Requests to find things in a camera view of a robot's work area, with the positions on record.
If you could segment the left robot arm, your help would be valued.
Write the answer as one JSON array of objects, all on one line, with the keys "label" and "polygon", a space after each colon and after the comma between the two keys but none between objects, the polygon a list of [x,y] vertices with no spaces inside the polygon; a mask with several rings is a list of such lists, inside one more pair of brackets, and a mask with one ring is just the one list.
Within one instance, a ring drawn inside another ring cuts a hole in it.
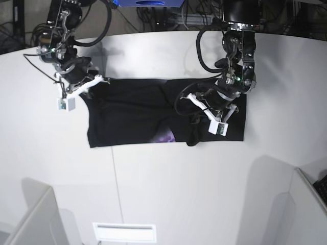
[{"label": "left robot arm", "polygon": [[[214,19],[204,26],[196,39],[196,51],[201,66],[216,77],[191,84],[200,94],[186,94],[188,88],[175,99],[174,108],[182,116],[222,116],[233,123],[246,120],[246,95],[256,86],[254,53],[255,30],[260,26],[260,1],[211,1]],[[209,68],[202,58],[201,38],[207,31],[222,32],[222,47],[225,58]]]}]

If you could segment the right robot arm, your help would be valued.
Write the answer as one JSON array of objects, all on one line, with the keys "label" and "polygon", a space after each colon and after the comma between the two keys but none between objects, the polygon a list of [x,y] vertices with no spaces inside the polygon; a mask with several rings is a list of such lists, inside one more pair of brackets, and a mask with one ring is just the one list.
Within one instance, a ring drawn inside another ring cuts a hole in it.
[{"label": "right robot arm", "polygon": [[86,19],[82,13],[84,7],[91,8],[94,1],[52,1],[46,25],[38,38],[35,56],[55,68],[51,79],[59,86],[61,99],[66,100],[89,88],[109,80],[92,70],[90,57],[78,56],[78,47],[92,47],[106,36],[112,19],[112,10],[117,8],[113,1],[103,1],[107,12],[104,30],[91,42],[80,42],[75,39],[75,31]]}]

